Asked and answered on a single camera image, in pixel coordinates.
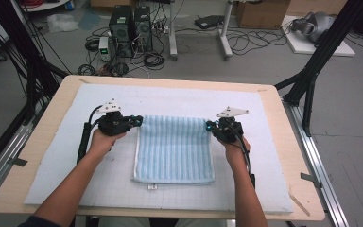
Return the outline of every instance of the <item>black pole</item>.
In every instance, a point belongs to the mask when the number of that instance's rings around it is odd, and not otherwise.
[[[284,101],[293,106],[298,106],[300,99],[306,94],[302,126],[307,136],[311,136],[310,120],[317,76],[362,13],[363,0],[348,0],[330,29],[325,32],[320,45],[304,69],[299,74],[275,85],[276,89],[280,90],[293,84],[290,91],[284,95]]]

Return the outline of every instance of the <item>floor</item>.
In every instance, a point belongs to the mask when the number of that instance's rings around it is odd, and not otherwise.
[[[44,26],[44,18],[56,13],[73,15],[80,29],[72,32],[46,33],[45,38],[57,51],[72,72],[86,62],[85,38],[107,26],[108,17],[84,7],[73,11],[62,8],[33,13],[35,22]],[[181,11],[178,25],[194,27],[197,18]],[[363,45],[363,40],[354,40]],[[344,214],[351,226],[363,226],[363,46],[349,40],[346,43],[355,56],[332,57],[320,72],[314,97],[311,131],[320,157],[329,174]],[[50,62],[61,63],[44,45]],[[169,58],[166,47],[165,67],[159,71],[141,69],[128,77],[153,79],[187,79],[237,83],[276,84],[300,72],[311,56],[292,53],[288,44],[270,45],[243,56],[224,60],[223,50],[215,33],[193,31],[178,34],[180,55],[176,61]],[[280,91],[281,95],[288,88]],[[25,103],[21,84],[10,61],[0,61],[0,135]],[[16,226],[24,221],[23,215],[0,214],[0,226]],[[326,218],[320,222],[299,222],[296,226],[333,226]],[[270,221],[270,226],[287,226],[282,221]]]

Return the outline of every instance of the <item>towel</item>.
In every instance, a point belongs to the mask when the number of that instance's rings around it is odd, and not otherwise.
[[[139,129],[134,180],[210,183],[215,180],[211,134],[204,118],[147,115]]]

